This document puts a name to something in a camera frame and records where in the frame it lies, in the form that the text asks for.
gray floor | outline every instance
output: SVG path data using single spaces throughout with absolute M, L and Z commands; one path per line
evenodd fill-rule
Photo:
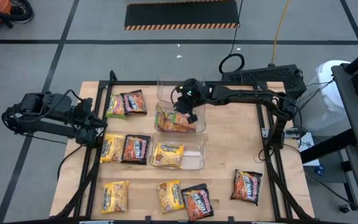
M 15 28 L 2 26 L 0 40 L 0 114 L 24 93 L 41 91 L 47 75 L 53 75 L 50 90 L 77 91 L 85 80 L 107 79 L 113 69 L 120 80 L 171 80 L 196 77 L 219 80 L 219 62 L 229 53 L 229 44 L 180 44 L 180 40 L 230 40 L 234 31 L 214 30 L 155 30 L 124 31 L 126 5 L 139 1 L 80 0 L 67 40 L 59 42 L 73 3 L 78 0 L 31 0 L 35 18 Z M 347 0 L 358 27 L 358 1 Z M 249 40 L 234 47 L 246 58 L 246 68 L 265 67 L 271 59 L 271 42 L 251 44 L 253 40 L 273 40 L 285 0 L 244 0 L 238 40 Z M 139 43 L 135 40 L 178 40 L 171 44 L 157 41 Z M 303 70 L 305 82 L 314 76 L 315 68 L 333 59 L 353 60 L 358 56 L 357 36 L 340 0 L 293 0 L 282 25 L 275 63 L 295 63 Z M 31 40 L 55 40 L 29 44 Z M 103 45 L 75 44 L 70 40 L 134 40 L 130 44 L 107 41 Z M 327 40 L 341 40 L 327 45 Z M 63 46 L 56 54 L 58 44 Z M 51 64 L 58 59 L 57 67 Z M 224 70 L 237 67 L 228 62 Z M 47 136 L 64 141 L 64 138 Z M 24 138 L 13 135 L 0 121 L 0 205 L 12 177 Z M 5 222 L 47 218 L 56 187 L 56 172 L 63 159 L 65 146 L 32 140 L 24 166 L 7 209 Z M 344 193 L 341 185 L 330 185 Z M 342 205 L 335 196 L 320 186 L 309 183 L 316 217 L 323 220 L 355 223 L 336 208 Z

black metal frame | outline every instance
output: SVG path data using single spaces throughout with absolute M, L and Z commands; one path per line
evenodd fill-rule
M 179 85 L 181 83 L 182 82 L 174 82 L 174 81 L 165 82 L 166 85 Z M 256 83 L 238 83 L 238 82 L 206 82 L 206 83 L 207 84 L 215 84 L 215 85 L 229 85 L 229 86 L 230 85 L 252 86 L 252 87 L 254 87 L 254 89 L 257 89 L 257 87 L 258 87 L 258 85 Z M 157 85 L 157 81 L 118 81 L 117 78 L 115 77 L 114 73 L 111 71 L 110 80 L 99 81 L 98 93 L 96 95 L 94 111 L 96 114 L 98 114 L 99 110 L 100 110 L 101 97 L 102 97 L 104 89 L 107 87 L 108 92 L 106 94 L 106 101 L 105 101 L 105 105 L 104 105 L 104 111 L 103 111 L 103 117 L 102 117 L 103 120 L 106 120 L 105 114 L 106 114 L 106 109 L 107 109 L 107 103 L 109 102 L 109 98 L 110 98 L 110 95 L 112 92 L 112 87 L 114 85 Z M 259 124 L 260 124 L 261 136 L 262 136 L 262 128 L 265 127 L 265 123 L 264 123 L 264 116 L 262 113 L 261 105 L 257 105 L 257 112 L 258 112 L 258 118 L 259 118 Z M 268 114 L 268 116 L 269 116 L 269 119 L 268 119 L 269 124 L 270 124 L 270 126 L 272 126 L 273 125 L 273 117 L 270 113 Z M 92 149 L 87 148 L 86 152 L 85 152 L 83 169 L 81 171 L 80 185 L 83 183 L 83 181 L 85 180 L 85 177 L 88 173 L 91 151 L 92 151 Z M 264 152 L 265 152 L 265 157 L 267 158 L 267 160 L 265 162 L 268 163 L 271 161 L 271 158 L 269 157 L 269 150 L 265 150 Z M 275 151 L 274 154 L 276 156 L 276 164 L 277 164 L 278 174 L 279 174 L 280 178 L 283 180 L 283 183 L 286 184 L 280 151 Z M 91 187 L 89 189 L 89 196 L 88 196 L 86 213 L 85 213 L 85 217 L 87 217 L 87 218 L 90 218 L 91 213 L 92 213 L 94 193 L 95 193 L 96 182 L 97 182 L 97 178 L 98 178 L 98 167 L 99 167 L 99 165 L 97 165 L 96 175 L 93 177 L 93 180 L 90 183 Z M 271 197 L 272 197 L 274 217 L 275 217 L 275 220 L 278 220 L 281 218 L 281 215 L 280 215 L 280 207 L 278 205 L 277 190 L 276 190 L 276 187 L 275 187 L 275 184 L 274 184 L 274 181 L 272 180 L 272 178 L 269 177 L 268 179 L 269 179 L 270 193 L 271 193 Z M 74 217 L 80 216 L 81 204 L 82 204 L 82 197 L 80 197 L 80 199 L 76 203 L 74 214 L 73 214 Z M 285 205 L 285 212 L 287 215 L 286 217 L 291 219 L 292 218 L 291 207 L 290 207 L 290 204 L 285 199 L 284 199 L 284 205 Z M 228 217 L 228 219 L 229 219 L 229 223 L 235 222 L 233 217 Z

wooden tabletop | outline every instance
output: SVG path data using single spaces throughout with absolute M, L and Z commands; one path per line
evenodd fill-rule
M 80 97 L 96 99 L 97 87 L 98 82 L 83 82 Z M 248 86 L 230 86 L 230 88 L 251 89 Z M 282 83 L 268 83 L 268 88 L 273 91 L 283 91 L 284 89 Z M 144 94 L 147 115 L 128 116 L 127 119 L 109 118 L 107 132 L 143 133 L 150 136 L 156 132 L 154 112 L 155 105 L 158 102 L 157 86 L 115 85 L 112 88 L 112 93 L 119 94 L 139 89 Z M 103 111 L 105 96 L 106 91 L 102 96 L 100 111 Z M 264 118 L 266 125 L 269 126 L 267 116 L 265 115 Z M 292 127 L 292 123 L 289 122 L 287 127 Z M 258 152 L 262 149 L 262 141 L 256 106 L 240 103 L 231 103 L 226 106 L 206 105 L 206 129 L 203 135 L 206 139 L 206 159 L 204 168 L 198 171 L 163 170 L 151 166 L 148 161 L 146 166 L 100 164 L 91 218 L 99 220 L 144 220 L 145 216 L 150 215 L 152 220 L 188 220 L 186 210 L 164 215 L 159 210 L 156 193 L 157 184 L 178 179 L 181 180 L 180 187 L 182 189 L 197 184 L 207 184 L 214 216 L 204 218 L 204 221 L 227 221 L 229 216 L 233 216 L 236 221 L 274 220 L 266 166 L 264 162 L 258 159 Z M 293 139 L 286 139 L 285 144 L 297 148 L 296 141 Z M 71 153 L 77 147 L 78 145 L 73 139 L 69 140 L 65 155 Z M 281 155 L 289 191 L 305 212 L 314 216 L 299 153 L 285 146 L 281 150 Z M 84 156 L 85 148 L 80 149 L 63 164 L 50 211 L 51 215 L 56 215 L 61 211 L 76 192 Z M 235 169 L 263 173 L 258 207 L 253 203 L 230 200 Z M 129 181 L 129 211 L 127 213 L 102 214 L 104 184 L 119 180 Z M 278 188 L 277 193 L 280 213 L 282 217 L 285 217 L 282 196 Z M 88 190 L 86 190 L 83 196 L 81 215 L 85 214 L 88 194 Z

black and orange floor mat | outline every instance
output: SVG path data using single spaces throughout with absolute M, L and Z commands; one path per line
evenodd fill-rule
M 125 30 L 232 29 L 236 28 L 236 24 L 235 0 L 200 0 L 129 4 L 124 28 Z

